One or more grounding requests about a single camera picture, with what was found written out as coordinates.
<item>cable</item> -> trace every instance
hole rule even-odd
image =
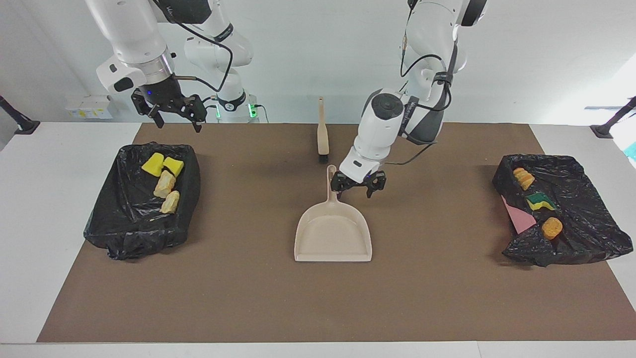
[[[161,4],[159,3],[159,0],[153,0],[153,2],[155,3],[155,5],[157,5],[157,7],[159,9],[163,9]],[[228,75],[230,74],[230,68],[232,67],[232,61],[234,60],[234,53],[232,52],[232,50],[225,46],[224,44],[214,41],[213,39],[210,39],[204,35],[201,35],[200,33],[190,29],[189,27],[185,26],[184,24],[178,22],[173,16],[172,14],[170,14],[169,11],[163,11],[164,15],[166,15],[166,17],[168,18],[168,20],[172,21],[173,23],[181,26],[185,31],[188,31],[189,33],[191,33],[192,35],[208,41],[209,43],[213,44],[213,45],[217,45],[218,47],[221,47],[223,49],[225,49],[229,54],[230,54],[230,61],[228,62],[228,67],[225,69],[225,74],[223,75],[223,79],[221,80],[221,84],[219,85],[219,88],[216,89],[214,88],[211,84],[201,80],[201,79],[197,79],[196,81],[202,82],[204,84],[206,84],[208,87],[210,87],[214,92],[221,92],[221,89],[223,88],[223,85],[225,84],[225,80],[228,78]]]
[[[415,158],[419,157],[420,154],[424,153],[428,148],[431,148],[433,145],[437,144],[437,142],[433,142],[428,144],[426,147],[424,147],[424,149],[422,149],[418,154],[415,154],[411,159],[407,160],[406,162],[402,162],[402,163],[398,163],[398,162],[385,162],[384,164],[388,164],[391,166],[405,166],[407,164],[409,164],[410,162],[414,161]]]
[[[413,10],[415,9],[415,5],[417,4],[417,2],[413,2],[413,4],[409,5],[409,7],[411,8],[411,10],[408,12],[408,18],[406,19],[406,25],[404,26],[404,37],[402,38],[402,63],[400,64],[399,67],[399,73],[401,77],[406,77],[408,75],[408,73],[411,71],[411,69],[413,69],[413,67],[415,67],[415,65],[420,62],[421,60],[424,59],[428,59],[428,58],[434,58],[439,60],[440,62],[442,62],[442,65],[444,64],[444,61],[441,59],[440,56],[434,55],[434,54],[429,54],[429,55],[424,55],[421,56],[419,59],[415,60],[415,62],[413,62],[411,64],[411,66],[406,70],[406,72],[404,72],[404,56],[406,55],[406,46],[408,44],[408,37],[406,36],[406,29],[408,28],[408,22],[411,20],[411,16],[413,15]]]
[[[399,70],[400,70],[400,76],[401,76],[401,77],[406,77],[406,76],[408,75],[408,73],[409,73],[409,72],[413,69],[413,67],[415,67],[415,65],[416,65],[418,62],[420,62],[421,60],[429,59],[429,58],[433,58],[433,59],[438,59],[438,60],[442,61],[442,59],[441,59],[441,57],[440,57],[440,56],[433,55],[433,54],[424,55],[424,56],[421,56],[419,59],[415,60],[415,62],[413,62],[413,63],[411,64],[411,66],[409,66],[409,68],[408,68],[408,69],[406,70],[406,72],[404,73],[404,72],[403,72],[403,71],[404,71],[404,53],[405,53],[405,51],[402,51],[402,64],[400,65],[400,68],[399,68]]]
[[[265,106],[263,106],[262,104],[255,104],[254,105],[255,108],[263,108],[263,111],[265,111],[265,120],[267,121],[267,123],[270,122],[269,117],[267,117],[267,108],[265,108]]]
[[[216,109],[216,104],[210,104],[209,106],[206,106],[206,107],[205,107],[205,110],[207,111],[207,110],[208,110],[208,108],[214,108],[214,109]],[[220,122],[221,122],[221,120],[219,119],[219,117],[216,117],[216,122],[217,122],[217,123],[220,123]]]
[[[418,106],[419,108],[423,108],[425,110],[429,110],[429,111],[441,112],[441,111],[447,109],[448,107],[450,107],[450,103],[453,101],[453,94],[450,92],[450,87],[448,86],[448,83],[444,84],[444,92],[448,96],[448,103],[446,103],[444,105],[444,107],[442,107],[442,108],[428,107],[428,106],[424,106],[423,104],[419,104],[419,103],[417,103],[416,106]]]
[[[177,76],[177,75],[175,75],[174,79],[177,80],[177,81],[198,81],[198,82],[201,82],[202,84],[210,87],[213,91],[216,91],[216,89],[211,84],[209,84],[207,81],[202,80],[201,78],[196,77],[196,76]],[[216,98],[216,96],[206,97],[204,102],[209,100],[209,99],[215,99],[215,98]]]
[[[217,95],[213,94],[210,97],[206,97],[203,100],[203,103],[207,102],[207,101],[219,101],[219,98],[217,97]]]

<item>white table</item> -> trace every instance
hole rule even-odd
[[[117,149],[139,124],[43,123],[0,152],[0,357],[632,357],[636,341],[269,344],[36,344],[84,241],[81,233]],[[587,127],[533,125],[547,154],[572,155],[636,238],[636,170]],[[63,210],[57,203],[66,202]],[[636,255],[609,261],[636,306]]]

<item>bread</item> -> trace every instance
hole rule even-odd
[[[177,178],[170,174],[169,171],[164,170],[161,173],[161,177],[159,177],[159,182],[157,182],[157,186],[155,187],[155,192],[153,194],[165,199],[168,194],[170,194],[176,183]]]
[[[532,183],[534,183],[534,176],[523,168],[516,168],[513,170],[513,174],[523,190],[528,190]]]
[[[548,240],[554,240],[563,231],[561,220],[551,217],[541,226],[543,236]]]
[[[174,214],[177,211],[180,197],[181,195],[176,190],[168,194],[168,196],[165,198],[165,201],[161,205],[160,211],[164,214]]]

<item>black stand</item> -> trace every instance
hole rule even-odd
[[[35,132],[40,124],[38,120],[31,120],[12,107],[3,96],[0,96],[0,107],[2,107],[6,113],[9,113],[9,116],[18,124],[18,129],[15,131],[15,134],[31,134]]]
[[[609,134],[609,129],[614,124],[617,124],[618,121],[621,120],[621,118],[625,117],[627,113],[630,113],[631,110],[634,109],[634,107],[636,107],[636,97],[633,97],[625,107],[622,107],[620,110],[618,110],[618,112],[616,112],[616,114],[610,120],[608,120],[607,123],[603,125],[591,125],[590,128],[592,128],[592,132],[594,132],[594,134],[596,134],[596,137],[598,138],[614,139],[614,137]]]

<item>black garbage bag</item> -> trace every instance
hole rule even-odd
[[[174,188],[181,195],[175,214],[159,211],[164,199],[153,195],[158,178],[141,169],[155,152],[184,162]],[[115,260],[136,259],[181,245],[188,238],[200,189],[199,166],[191,146],[153,142],[122,147],[99,192],[84,238],[107,249]]]
[[[535,178],[526,191],[513,174],[516,168],[526,169]],[[502,252],[514,261],[543,267],[585,264],[633,251],[630,237],[618,227],[583,167],[573,157],[507,155],[501,160],[492,183],[508,205],[537,220],[530,229],[514,235]],[[541,192],[555,204],[554,211],[530,208],[527,196]],[[563,231],[554,240],[546,239],[541,231],[550,217],[556,217],[563,224]]]

